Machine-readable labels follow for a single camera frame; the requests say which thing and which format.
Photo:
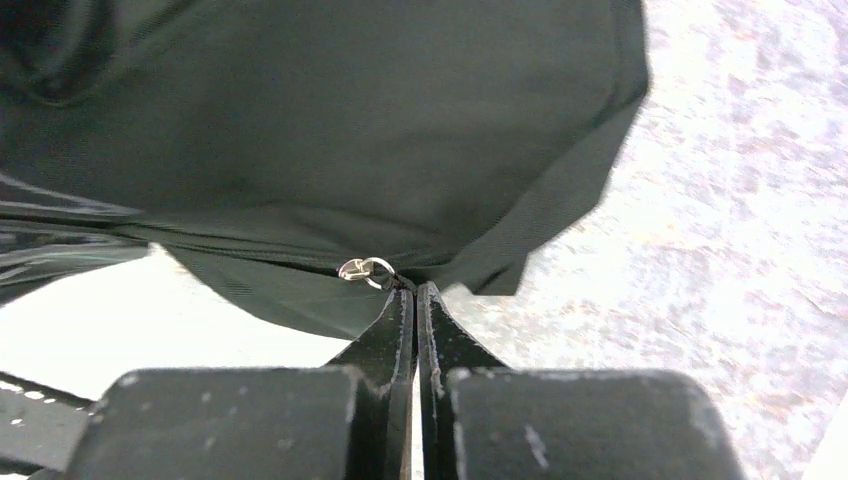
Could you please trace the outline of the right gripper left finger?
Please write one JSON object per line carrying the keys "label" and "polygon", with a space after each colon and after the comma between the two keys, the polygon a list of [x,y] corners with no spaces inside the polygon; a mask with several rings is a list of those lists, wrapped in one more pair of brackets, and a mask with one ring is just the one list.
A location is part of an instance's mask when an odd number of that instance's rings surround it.
{"label": "right gripper left finger", "polygon": [[69,479],[407,479],[415,300],[319,368],[147,369],[95,408]]}

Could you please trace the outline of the black student backpack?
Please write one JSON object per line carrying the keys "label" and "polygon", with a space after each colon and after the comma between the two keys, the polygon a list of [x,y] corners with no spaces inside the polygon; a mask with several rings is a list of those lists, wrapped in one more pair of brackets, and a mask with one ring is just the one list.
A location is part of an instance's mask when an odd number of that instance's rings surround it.
{"label": "black student backpack", "polygon": [[5,1],[1,297],[152,243],[335,338],[353,259],[512,295],[648,87],[639,1]]}

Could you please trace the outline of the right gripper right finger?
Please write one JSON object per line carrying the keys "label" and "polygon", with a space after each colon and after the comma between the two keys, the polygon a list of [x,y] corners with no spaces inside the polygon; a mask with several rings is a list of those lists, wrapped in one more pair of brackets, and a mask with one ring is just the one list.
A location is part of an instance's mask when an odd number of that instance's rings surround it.
{"label": "right gripper right finger", "polygon": [[723,420],[691,377],[657,369],[516,370],[417,294],[429,479],[733,480]]}

